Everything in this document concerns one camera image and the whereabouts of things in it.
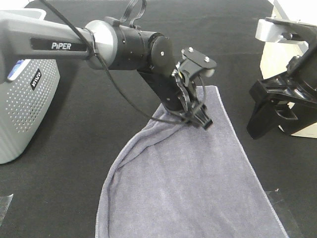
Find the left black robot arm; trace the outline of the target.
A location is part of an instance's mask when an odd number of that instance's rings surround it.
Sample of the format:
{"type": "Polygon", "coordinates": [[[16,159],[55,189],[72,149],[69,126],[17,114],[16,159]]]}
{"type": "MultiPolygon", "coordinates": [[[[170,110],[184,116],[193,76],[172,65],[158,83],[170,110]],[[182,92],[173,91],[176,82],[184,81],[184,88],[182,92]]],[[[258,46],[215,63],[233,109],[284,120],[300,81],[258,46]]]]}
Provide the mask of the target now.
{"type": "Polygon", "coordinates": [[[0,78],[7,79],[18,60],[81,59],[93,69],[136,70],[159,97],[178,124],[190,123],[204,129],[212,125],[205,99],[196,93],[195,79],[210,77],[216,62],[186,47],[176,62],[171,40],[159,32],[144,31],[135,25],[146,9],[142,1],[135,18],[132,0],[120,19],[105,17],[84,28],[70,23],[56,8],[44,1],[61,23],[0,12],[0,78]]]}

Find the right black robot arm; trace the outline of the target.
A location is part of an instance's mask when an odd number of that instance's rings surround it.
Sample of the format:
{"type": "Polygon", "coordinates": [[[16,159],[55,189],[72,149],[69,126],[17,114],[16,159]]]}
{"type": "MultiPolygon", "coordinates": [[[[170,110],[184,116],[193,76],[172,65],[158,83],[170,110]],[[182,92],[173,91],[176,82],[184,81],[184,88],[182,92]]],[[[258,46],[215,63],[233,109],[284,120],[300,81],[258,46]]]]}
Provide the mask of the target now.
{"type": "Polygon", "coordinates": [[[255,101],[247,125],[253,139],[278,126],[291,135],[312,125],[317,121],[317,48],[293,57],[285,72],[256,81],[249,93],[255,101]]]}

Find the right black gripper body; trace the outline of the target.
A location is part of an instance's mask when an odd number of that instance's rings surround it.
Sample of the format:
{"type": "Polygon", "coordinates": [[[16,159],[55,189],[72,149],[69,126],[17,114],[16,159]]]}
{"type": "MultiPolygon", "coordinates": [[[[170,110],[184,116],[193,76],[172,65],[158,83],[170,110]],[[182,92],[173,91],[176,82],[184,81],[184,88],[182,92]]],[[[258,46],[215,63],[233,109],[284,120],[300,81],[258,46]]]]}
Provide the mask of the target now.
{"type": "MultiPolygon", "coordinates": [[[[255,102],[257,100],[277,99],[309,109],[317,109],[317,97],[307,92],[298,82],[286,74],[256,81],[249,93],[255,102]]],[[[289,109],[290,119],[286,122],[299,120],[299,116],[291,108],[289,109]]]]}

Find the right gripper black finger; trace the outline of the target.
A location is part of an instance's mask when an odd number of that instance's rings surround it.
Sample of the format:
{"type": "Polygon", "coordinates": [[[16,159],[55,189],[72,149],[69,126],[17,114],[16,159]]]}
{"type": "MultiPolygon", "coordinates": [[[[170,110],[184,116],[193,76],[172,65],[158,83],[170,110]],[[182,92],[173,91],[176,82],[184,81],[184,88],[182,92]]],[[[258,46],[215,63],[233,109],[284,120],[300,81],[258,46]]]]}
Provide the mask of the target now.
{"type": "Polygon", "coordinates": [[[247,132],[253,139],[259,139],[267,132],[290,119],[288,102],[277,99],[257,100],[247,125],[247,132]]]}

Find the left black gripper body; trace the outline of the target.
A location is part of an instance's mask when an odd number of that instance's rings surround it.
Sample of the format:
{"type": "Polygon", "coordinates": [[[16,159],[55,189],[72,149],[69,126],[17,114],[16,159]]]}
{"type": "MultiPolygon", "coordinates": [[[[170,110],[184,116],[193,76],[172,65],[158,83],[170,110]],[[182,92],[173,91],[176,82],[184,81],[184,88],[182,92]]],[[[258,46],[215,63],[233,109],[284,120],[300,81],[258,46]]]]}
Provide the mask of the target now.
{"type": "Polygon", "coordinates": [[[185,87],[181,73],[168,77],[144,70],[139,70],[138,73],[159,97],[165,109],[182,122],[192,123],[194,113],[199,109],[206,110],[206,98],[198,98],[194,81],[190,81],[188,87],[185,87]]]}

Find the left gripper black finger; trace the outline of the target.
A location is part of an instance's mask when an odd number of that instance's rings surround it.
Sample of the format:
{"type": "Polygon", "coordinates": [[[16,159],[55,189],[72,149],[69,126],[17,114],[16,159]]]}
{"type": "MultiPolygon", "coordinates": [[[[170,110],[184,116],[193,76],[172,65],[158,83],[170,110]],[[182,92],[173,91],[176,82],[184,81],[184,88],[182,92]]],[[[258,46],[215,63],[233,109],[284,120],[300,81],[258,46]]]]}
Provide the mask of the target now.
{"type": "Polygon", "coordinates": [[[212,124],[212,119],[206,114],[205,109],[199,109],[191,117],[192,124],[195,127],[201,127],[204,130],[207,130],[212,124]]]}

